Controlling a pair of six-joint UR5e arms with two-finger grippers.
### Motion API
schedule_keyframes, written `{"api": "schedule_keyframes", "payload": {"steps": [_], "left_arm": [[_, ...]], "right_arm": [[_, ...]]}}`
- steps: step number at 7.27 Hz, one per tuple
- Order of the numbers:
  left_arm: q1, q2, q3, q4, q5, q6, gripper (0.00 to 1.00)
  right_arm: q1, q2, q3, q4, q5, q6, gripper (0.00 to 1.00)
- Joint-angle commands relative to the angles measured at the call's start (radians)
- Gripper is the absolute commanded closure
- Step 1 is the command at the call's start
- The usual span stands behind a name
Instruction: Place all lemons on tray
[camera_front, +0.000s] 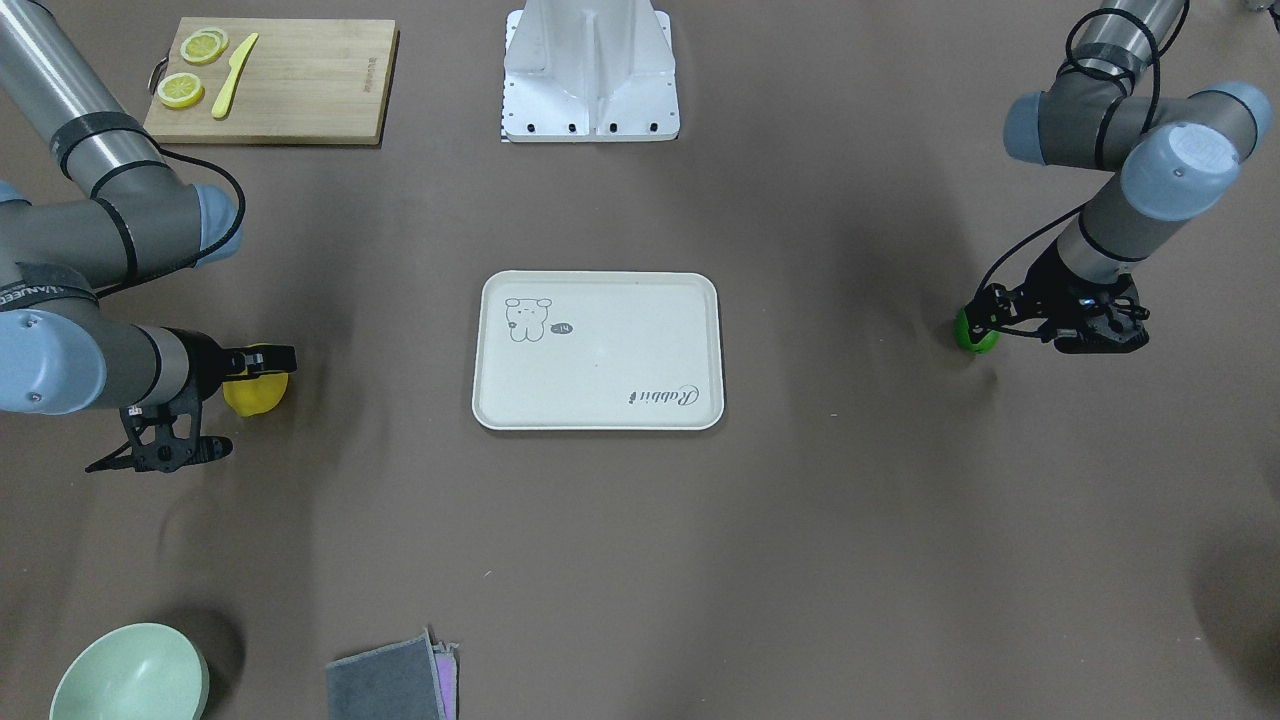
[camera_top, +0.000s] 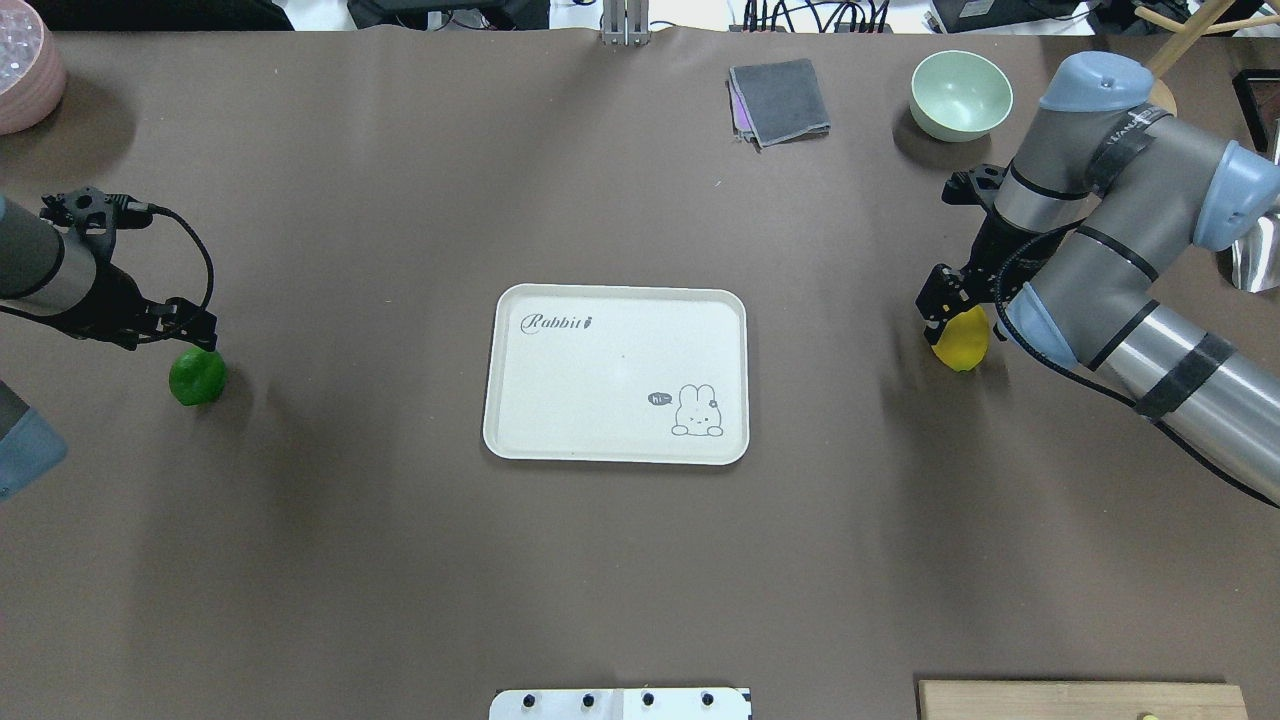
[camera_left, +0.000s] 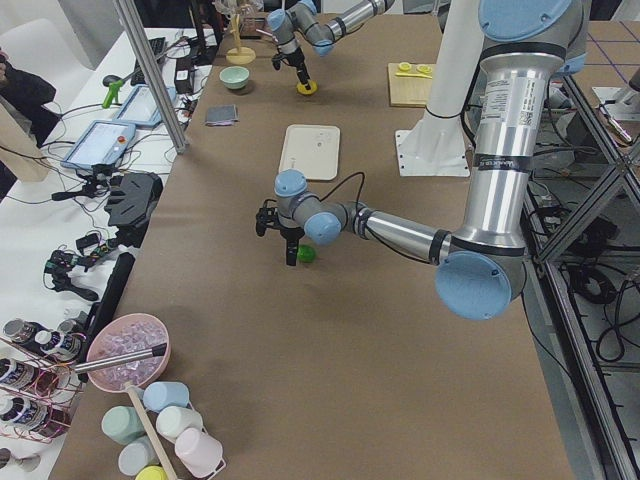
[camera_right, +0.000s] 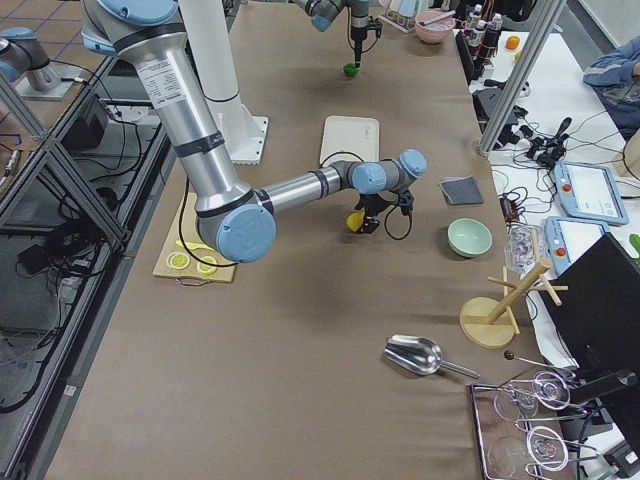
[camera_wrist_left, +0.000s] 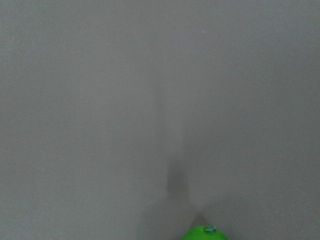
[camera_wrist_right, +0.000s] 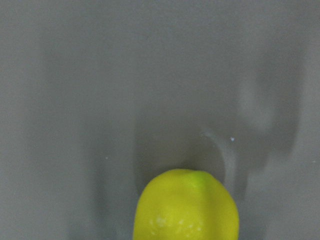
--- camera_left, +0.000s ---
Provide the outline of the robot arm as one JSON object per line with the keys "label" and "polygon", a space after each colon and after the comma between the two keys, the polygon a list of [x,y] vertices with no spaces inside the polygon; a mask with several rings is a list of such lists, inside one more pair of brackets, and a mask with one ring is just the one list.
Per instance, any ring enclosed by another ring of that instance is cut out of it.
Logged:
{"label": "robot arm", "polygon": [[441,301],[456,315],[487,320],[525,285],[519,221],[543,111],[557,74],[584,63],[586,1],[454,1],[444,24],[423,118],[397,135],[405,176],[466,176],[462,225],[436,229],[367,207],[320,199],[294,169],[276,177],[274,207],[256,231],[273,228],[294,264],[299,240],[319,245],[344,231],[436,267]]}
{"label": "robot arm", "polygon": [[326,56],[339,40],[357,31],[369,19],[384,14],[393,4],[393,1],[360,1],[326,24],[319,22],[313,1],[298,1],[288,9],[270,12],[266,22],[277,48],[277,53],[271,58],[273,68],[278,71],[282,64],[294,68],[298,79],[297,92],[313,95],[318,86],[308,73],[296,33],[300,33],[319,56]]}

